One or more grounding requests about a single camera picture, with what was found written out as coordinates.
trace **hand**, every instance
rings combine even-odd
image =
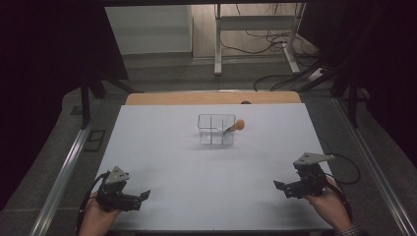
[[[328,182],[337,188],[334,180],[328,178]],[[335,232],[351,228],[352,222],[349,219],[346,208],[337,194],[329,188],[321,196],[304,196],[314,207],[317,214],[327,222]]]
[[[91,194],[86,206],[83,224],[80,229],[81,236],[104,236],[113,225],[117,216],[122,212],[115,209],[111,212],[105,211],[95,200],[97,192]]]

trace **gray floor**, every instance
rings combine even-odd
[[[267,75],[280,75],[277,78],[259,83],[259,89],[269,89],[275,83],[287,80],[290,71],[285,60],[280,57],[236,59],[224,61],[223,74],[213,75],[210,60],[185,58],[158,62],[153,58],[148,63],[136,64],[139,58],[127,61],[130,81],[124,82],[135,89],[147,92],[172,90],[219,90],[253,89],[256,79]],[[124,104],[127,93],[104,83],[108,95],[102,100],[96,119],[91,124],[93,131],[105,130],[101,147],[96,142],[87,142],[79,157],[72,179],[50,224],[47,235],[74,235],[74,222],[85,190],[96,176],[99,163],[105,152],[120,106]],[[308,92],[301,93],[307,105],[313,124],[324,151],[344,154],[353,159],[361,169],[362,179],[355,185],[345,186],[344,190],[352,205],[355,220],[369,231],[370,235],[402,235],[391,209],[380,192],[364,156],[356,146],[355,140],[343,122],[343,116],[328,94],[331,82],[324,83]],[[72,115],[75,106],[81,105],[78,90],[68,93],[63,100],[63,111],[48,142],[40,152],[13,198],[0,213],[0,235],[28,235],[46,200],[50,188],[67,157],[82,124],[80,115]],[[414,225],[417,225],[417,170],[398,146],[367,112],[364,103],[358,105],[359,131],[369,149],[376,157],[387,180],[407,210]],[[350,180],[355,172],[351,166],[338,160],[330,164],[336,178]]]

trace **white table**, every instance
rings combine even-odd
[[[199,114],[223,113],[245,120],[234,145],[200,145]],[[272,182],[298,181],[292,162],[304,151],[323,153],[302,103],[127,105],[97,175],[117,165],[131,176],[125,194],[151,190],[116,230],[329,229],[307,201],[286,199]]]

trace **wall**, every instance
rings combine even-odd
[[[105,9],[122,55],[192,51],[190,6]]]

